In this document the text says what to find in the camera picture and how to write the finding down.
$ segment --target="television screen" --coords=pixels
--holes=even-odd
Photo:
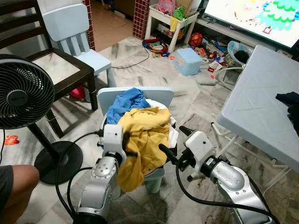
[[[290,48],[299,39],[299,0],[209,0],[205,13]]]

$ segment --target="pink bag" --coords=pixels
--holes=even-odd
[[[158,4],[156,5],[156,9],[164,14],[172,16],[175,5],[175,0],[159,0]]]

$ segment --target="fan stand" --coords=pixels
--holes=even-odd
[[[58,183],[69,180],[82,165],[83,154],[80,147],[71,141],[58,141],[51,144],[35,123],[28,128],[44,147],[34,162],[34,166],[40,173],[40,180],[47,184],[55,184],[58,161],[62,153],[71,147],[60,164]]]

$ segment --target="blue cloth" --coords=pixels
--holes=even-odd
[[[113,105],[109,107],[107,124],[117,124],[122,116],[133,108],[144,109],[149,107],[149,103],[146,102],[143,96],[143,91],[136,88],[124,91],[123,94],[116,97]]]

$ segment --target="white cloth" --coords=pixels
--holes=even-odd
[[[158,106],[159,109],[167,109],[167,107],[164,104],[161,104],[157,101],[151,100],[151,99],[145,99],[151,107]],[[173,125],[176,122],[176,120],[173,118],[173,116],[170,117],[169,123]],[[178,141],[178,132],[176,129],[174,129],[172,126],[169,128],[169,139],[168,139],[168,148],[174,148]]]

